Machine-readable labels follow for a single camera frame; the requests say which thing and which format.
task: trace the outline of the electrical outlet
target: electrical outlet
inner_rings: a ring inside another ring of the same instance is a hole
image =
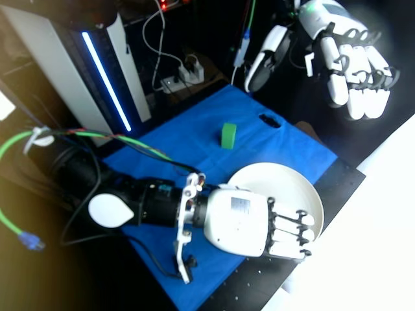
[[[202,83],[205,79],[204,68],[199,62],[196,62],[194,71],[188,71],[185,67],[180,66],[179,76],[180,79],[177,82],[174,81],[174,76],[170,76],[161,81],[164,93],[174,93],[181,89],[185,89],[186,86],[189,87]]]

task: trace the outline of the robotic hand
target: robotic hand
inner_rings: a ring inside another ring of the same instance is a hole
[[[66,191],[83,198],[96,179],[95,166],[83,149],[63,140],[45,145],[33,144],[28,153],[40,170]],[[314,240],[310,226],[314,218],[293,211],[274,198],[220,185],[210,192],[203,189],[205,175],[190,173],[184,188],[174,182],[134,179],[99,163],[101,184],[80,212],[91,224],[106,229],[143,223],[177,227],[174,241],[178,273],[184,283],[192,281],[193,260],[183,260],[182,251],[191,242],[192,232],[185,224],[203,228],[205,237],[229,253],[260,257],[303,260],[311,254],[304,244]]]
[[[347,104],[353,120],[364,115],[380,117],[390,89],[399,79],[399,71],[389,66],[374,47],[381,33],[370,32],[334,0],[311,0],[296,10],[311,42],[306,45],[312,50],[305,56],[307,76],[317,74],[325,79],[331,106]],[[255,92],[265,84],[286,55],[291,34],[282,26],[271,30],[245,80],[247,92]]]

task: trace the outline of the white floor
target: white floor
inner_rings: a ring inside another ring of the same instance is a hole
[[[415,310],[415,116],[358,169],[362,185],[263,311]]]

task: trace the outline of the zip tie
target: zip tie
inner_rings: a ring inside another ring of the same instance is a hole
[[[44,126],[43,128],[39,128],[39,127],[35,126],[35,127],[33,128],[33,134],[32,134],[32,136],[29,138],[29,140],[27,141],[27,143],[26,143],[25,147],[23,148],[23,154],[24,154],[25,156],[27,156],[27,153],[29,152],[30,148],[32,148],[32,145],[37,143],[37,142],[36,142],[36,140],[38,139],[38,137],[39,137],[39,136],[40,136],[43,132],[46,132],[46,131],[48,131],[48,130],[49,130],[49,128],[48,128],[47,126]],[[52,143],[52,142],[53,142],[53,140],[51,141],[49,137],[44,137],[44,138],[48,138],[48,141],[50,141],[50,143]]]

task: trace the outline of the green block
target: green block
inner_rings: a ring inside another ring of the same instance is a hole
[[[225,123],[222,128],[222,148],[233,149],[236,136],[236,124]]]

